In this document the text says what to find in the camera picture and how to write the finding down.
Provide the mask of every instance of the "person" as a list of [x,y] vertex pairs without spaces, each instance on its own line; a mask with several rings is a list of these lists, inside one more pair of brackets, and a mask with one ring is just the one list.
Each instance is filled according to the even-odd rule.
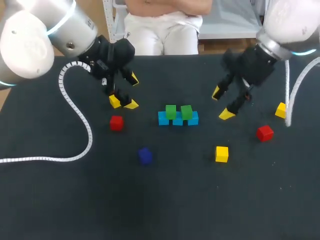
[[203,15],[213,0],[125,0],[124,38],[136,56],[197,55]]

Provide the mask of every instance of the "white pants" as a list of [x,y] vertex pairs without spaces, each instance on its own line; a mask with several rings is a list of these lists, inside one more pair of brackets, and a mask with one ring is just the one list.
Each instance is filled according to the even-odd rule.
[[135,48],[136,56],[196,55],[201,16],[173,12],[159,17],[128,14],[124,37]]

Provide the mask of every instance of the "black tabletop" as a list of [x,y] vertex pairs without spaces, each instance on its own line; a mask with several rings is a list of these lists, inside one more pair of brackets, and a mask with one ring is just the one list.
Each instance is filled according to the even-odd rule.
[[[137,57],[136,87],[118,78],[140,107],[112,109],[100,82],[79,67],[65,87],[87,117],[93,146],[69,163],[0,164],[1,240],[316,240],[320,239],[319,68],[302,83],[292,126],[275,116],[285,100],[285,68],[253,91],[237,117],[219,114],[237,96],[211,95],[225,76],[221,56]],[[52,70],[12,89],[0,113],[0,158],[72,157],[87,145],[79,117]],[[292,81],[305,67],[291,60]],[[198,126],[158,126],[165,105],[192,105]],[[112,115],[124,117],[111,132]],[[274,138],[260,143],[259,127]],[[229,147],[228,163],[215,147]],[[148,147],[153,164],[141,166]]]

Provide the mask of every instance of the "yellow block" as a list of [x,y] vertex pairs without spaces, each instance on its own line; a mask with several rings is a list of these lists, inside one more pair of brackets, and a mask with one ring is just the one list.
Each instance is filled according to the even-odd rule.
[[278,106],[278,108],[276,109],[275,115],[285,119],[286,118],[286,105],[281,102]]
[[212,94],[212,99],[218,101],[218,99],[216,99],[214,96],[216,95],[216,93],[220,90],[220,88],[218,86],[216,86],[213,94]]
[[217,146],[215,150],[215,161],[219,163],[228,162],[229,149],[227,146]]
[[117,109],[119,107],[121,107],[120,101],[118,98],[116,98],[116,96],[113,94],[111,96],[109,96],[109,100],[110,100],[110,104],[114,109]]
[[228,109],[225,108],[223,110],[223,112],[219,115],[219,118],[221,118],[222,120],[227,120],[227,119],[230,119],[234,116],[235,116],[235,114],[233,114],[232,112],[229,112]]
[[135,85],[137,85],[139,83],[139,80],[136,77],[136,75],[134,74],[134,72],[132,72],[132,77],[136,80],[136,84],[133,85],[133,86],[135,86]]
[[131,99],[131,103],[129,103],[128,105],[124,106],[127,109],[135,109],[137,107],[139,107],[138,103],[135,102],[135,100]]

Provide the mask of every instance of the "person's arm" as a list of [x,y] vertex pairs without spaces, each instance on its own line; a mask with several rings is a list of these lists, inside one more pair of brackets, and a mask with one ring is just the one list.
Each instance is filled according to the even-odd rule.
[[161,4],[151,4],[145,0],[125,0],[128,11],[132,15],[140,17],[158,17],[178,11],[173,5],[162,2]]
[[208,15],[213,0],[148,0],[156,4],[170,4],[187,15]]

